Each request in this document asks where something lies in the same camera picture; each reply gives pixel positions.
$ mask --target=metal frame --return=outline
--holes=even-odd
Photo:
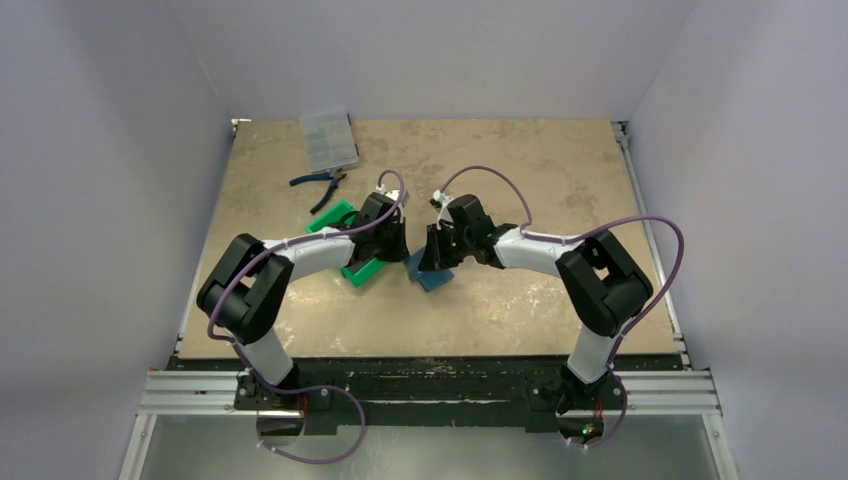
[[[233,125],[233,141],[235,141],[236,136],[238,135],[239,125],[243,122],[252,122],[253,120],[249,118],[232,118],[230,122]],[[221,189],[224,188],[223,182],[218,185],[218,192],[215,195],[215,206],[212,209],[212,218],[214,218],[215,213],[218,210],[218,201],[221,197]],[[212,223],[210,221],[209,226],[206,229],[206,234],[203,236],[203,247],[200,249],[200,257],[198,259],[202,259],[204,255],[206,255],[206,245],[209,239],[209,230],[212,228]],[[197,288],[200,284],[200,260],[197,262],[197,266],[194,269],[194,278],[191,281],[191,291],[189,291],[188,299],[186,299],[186,306],[183,310],[182,318],[180,319],[180,329],[177,333],[177,341],[174,344],[174,354],[180,353],[180,349],[182,348],[183,338],[185,335],[186,325],[188,325],[188,317],[191,313],[191,309],[194,308],[194,297],[197,292]]]
[[[238,123],[233,121],[235,135]],[[645,203],[636,179],[630,158],[626,125],[612,122],[617,143],[622,152],[627,174],[633,188],[640,213],[646,213]],[[653,230],[643,222],[645,236],[659,282],[666,276],[657,250]],[[721,418],[721,407],[712,376],[708,371],[693,371],[689,366],[686,344],[677,320],[671,298],[665,298],[674,342],[686,371],[622,371],[618,372],[628,395],[628,415],[695,415],[701,416],[708,432],[709,447],[719,477],[722,480],[738,480],[739,475],[730,453]],[[182,328],[177,339],[176,351],[182,340]],[[246,411],[233,408],[236,397],[236,371],[162,371],[148,374],[144,394],[127,454],[121,470],[120,480],[134,480],[141,476],[156,420],[159,415],[249,415],[268,417],[298,417],[297,411]],[[570,411],[565,416],[585,416],[591,412]]]
[[[298,417],[294,410],[236,410],[236,377],[240,372],[150,372],[140,415],[246,415]],[[709,372],[618,372],[628,392],[628,415],[718,415],[718,397]],[[410,401],[407,403],[427,403]],[[591,416],[572,410],[564,417]]]

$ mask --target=white wall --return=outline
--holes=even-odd
[[[0,477],[117,476],[228,118],[167,3],[0,2]]]
[[[633,117],[744,478],[848,470],[848,3],[702,0]],[[673,258],[672,238],[660,248]]]
[[[694,0],[173,0],[237,117],[629,118]]]

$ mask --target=blue-handled pliers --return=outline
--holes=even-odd
[[[317,180],[329,180],[330,186],[327,187],[327,193],[321,198],[321,200],[309,210],[309,213],[315,215],[318,213],[318,210],[324,208],[324,205],[330,201],[330,197],[333,196],[333,191],[339,188],[339,181],[347,176],[346,173],[342,173],[341,168],[337,168],[332,172],[324,172],[324,173],[314,173],[312,175],[304,175],[302,177],[297,177],[295,179],[289,180],[290,186],[300,185],[304,182],[312,182]]]

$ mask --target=blue block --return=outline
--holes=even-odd
[[[424,275],[424,272],[418,271],[418,265],[421,263],[421,259],[424,257],[424,249],[418,250],[409,256],[406,260],[403,261],[404,265],[406,265],[406,269],[409,270],[409,279],[410,280],[418,280]]]
[[[418,283],[424,287],[425,292],[432,292],[433,290],[441,287],[445,283],[447,283],[451,278],[453,278],[453,272],[450,270],[439,270],[436,272],[419,272],[418,264],[421,263],[421,258],[424,256],[424,249],[418,250],[414,254],[410,255],[404,264],[406,264],[407,270],[409,270],[409,279],[417,280]]]
[[[450,270],[439,270],[438,272],[424,272],[424,275],[418,279],[418,283],[424,287],[425,292],[433,290],[448,283],[453,278],[453,273]]]

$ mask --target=black mounting plate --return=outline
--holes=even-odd
[[[567,360],[567,355],[294,359],[301,386],[349,389],[362,403],[369,425],[523,427],[527,432],[559,430],[559,398],[551,391],[559,386],[560,368]],[[619,355],[615,366],[624,371],[683,370],[675,354]],[[243,366],[237,359],[172,357],[168,369],[243,371]],[[603,387],[609,410],[621,408],[612,392],[614,383]],[[241,388],[245,394],[236,394],[238,410],[297,408],[294,396],[269,396],[251,376],[240,377]],[[308,397],[306,434],[334,434],[339,425],[359,424],[357,410],[343,395],[316,391]],[[594,405],[577,409],[593,410]]]

